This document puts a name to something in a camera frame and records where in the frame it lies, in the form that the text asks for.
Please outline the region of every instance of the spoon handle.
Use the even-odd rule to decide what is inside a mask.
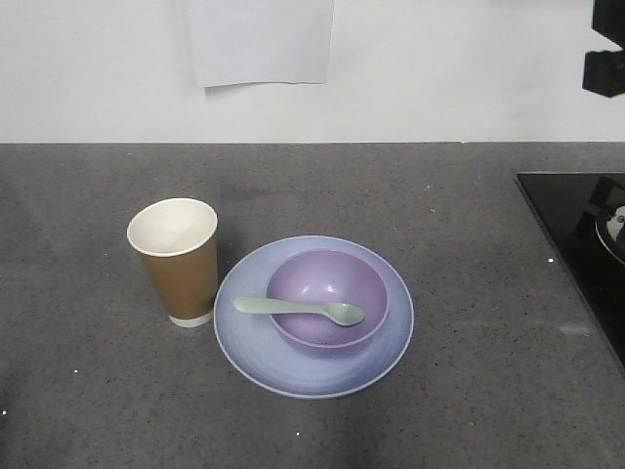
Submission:
[[[323,315],[325,311],[312,303],[274,300],[256,296],[237,296],[234,298],[234,307],[241,313],[259,315],[279,315],[287,313],[315,313]]]

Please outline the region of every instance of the plastic bowl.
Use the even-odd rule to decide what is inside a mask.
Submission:
[[[362,308],[364,320],[348,327],[321,315],[271,315],[284,337],[313,350],[361,344],[389,315],[388,288],[378,272],[351,254],[330,249],[305,251],[287,259],[271,276],[267,296],[316,304],[338,301]]]

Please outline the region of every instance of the paper cup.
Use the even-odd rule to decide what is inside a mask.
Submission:
[[[196,327],[210,319],[217,295],[217,214],[192,198],[161,200],[128,225],[130,244],[171,321]]]

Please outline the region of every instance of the light green spoon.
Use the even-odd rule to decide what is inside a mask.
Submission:
[[[274,300],[256,296],[237,296],[234,307],[241,313],[255,315],[282,315],[292,313],[312,313],[324,315],[339,325],[354,325],[364,319],[364,311],[348,303],[299,303],[296,301]]]

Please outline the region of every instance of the cup rim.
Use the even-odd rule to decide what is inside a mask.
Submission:
[[[154,209],[158,205],[163,205],[163,204],[172,203],[172,202],[180,202],[180,201],[192,202],[192,203],[195,203],[195,204],[198,204],[198,205],[202,205],[204,208],[208,209],[208,211],[211,213],[211,215],[215,218],[215,226],[213,227],[213,230],[211,230],[211,232],[208,233],[208,235],[204,236],[200,241],[198,241],[193,246],[188,247],[187,249],[183,249],[183,250],[180,250],[180,251],[174,251],[174,252],[153,252],[153,251],[148,251],[146,249],[141,248],[134,240],[132,240],[131,230],[132,230],[133,226],[135,226],[138,223],[138,220],[142,216],[144,216],[147,211]],[[215,211],[215,209],[213,207],[211,207],[208,203],[203,202],[202,200],[198,200],[196,198],[190,198],[190,197],[165,198],[163,200],[159,200],[157,202],[154,202],[154,203],[148,205],[147,207],[145,207],[144,209],[139,211],[132,218],[132,220],[128,224],[128,227],[126,228],[126,238],[128,239],[128,242],[130,243],[130,245],[136,251],[138,251],[138,252],[140,252],[142,254],[145,254],[146,256],[150,256],[150,257],[176,257],[176,256],[181,256],[183,254],[188,254],[188,253],[198,249],[199,247],[204,245],[206,242],[208,242],[210,240],[210,238],[213,237],[213,235],[215,234],[215,231],[217,230],[218,223],[219,223],[219,220],[218,220],[217,212]]]

